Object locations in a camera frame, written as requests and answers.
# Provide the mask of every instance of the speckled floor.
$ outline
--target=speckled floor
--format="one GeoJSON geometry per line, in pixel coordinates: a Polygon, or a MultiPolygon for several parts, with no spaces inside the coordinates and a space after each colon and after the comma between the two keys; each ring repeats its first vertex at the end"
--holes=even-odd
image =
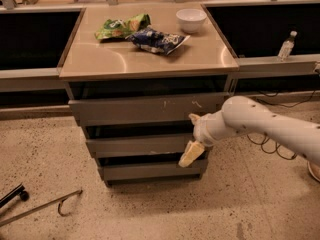
{"type": "MultiPolygon", "coordinates": [[[[320,122],[320,99],[275,112],[320,122]]],[[[217,142],[201,180],[107,188],[66,107],[0,111],[0,197],[30,193],[0,221],[80,188],[83,194],[0,228],[0,239],[319,239],[320,185],[298,157],[267,155],[246,137],[217,142]]]]}

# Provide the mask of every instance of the dark blue chip bag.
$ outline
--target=dark blue chip bag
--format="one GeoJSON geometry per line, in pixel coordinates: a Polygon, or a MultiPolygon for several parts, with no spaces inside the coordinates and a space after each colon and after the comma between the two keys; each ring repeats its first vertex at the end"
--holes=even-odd
{"type": "Polygon", "coordinates": [[[126,39],[142,50],[168,55],[177,49],[189,37],[190,36],[167,34],[147,27],[135,32],[126,39]]]}

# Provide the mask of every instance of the bottle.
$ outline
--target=bottle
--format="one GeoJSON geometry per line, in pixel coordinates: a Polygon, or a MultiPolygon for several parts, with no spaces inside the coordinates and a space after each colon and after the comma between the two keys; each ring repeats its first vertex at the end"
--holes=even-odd
{"type": "Polygon", "coordinates": [[[296,35],[297,35],[296,31],[291,31],[289,38],[283,42],[282,47],[278,54],[278,57],[281,59],[281,61],[285,61],[289,57],[292,51],[292,48],[294,46],[294,39],[296,35]]]}

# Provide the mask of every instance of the beige countertop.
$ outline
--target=beige countertop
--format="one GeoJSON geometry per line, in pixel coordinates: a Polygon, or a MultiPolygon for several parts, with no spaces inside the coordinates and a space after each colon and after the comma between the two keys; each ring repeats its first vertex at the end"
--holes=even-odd
{"type": "Polygon", "coordinates": [[[95,39],[94,33],[107,19],[128,19],[148,13],[155,30],[184,34],[175,18],[182,8],[201,8],[199,3],[146,3],[117,6],[92,5],[86,8],[65,63],[63,80],[147,78],[209,75],[236,71],[238,65],[207,19],[199,33],[168,56],[142,51],[128,41],[95,39]]]}

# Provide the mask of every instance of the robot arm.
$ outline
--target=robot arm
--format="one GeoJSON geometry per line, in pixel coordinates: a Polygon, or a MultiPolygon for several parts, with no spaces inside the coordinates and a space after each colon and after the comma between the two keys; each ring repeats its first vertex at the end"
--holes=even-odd
{"type": "Polygon", "coordinates": [[[221,110],[202,117],[191,114],[194,142],[189,142],[179,165],[189,166],[214,141],[249,133],[275,140],[320,166],[320,124],[281,116],[243,96],[229,98],[221,110]]]}

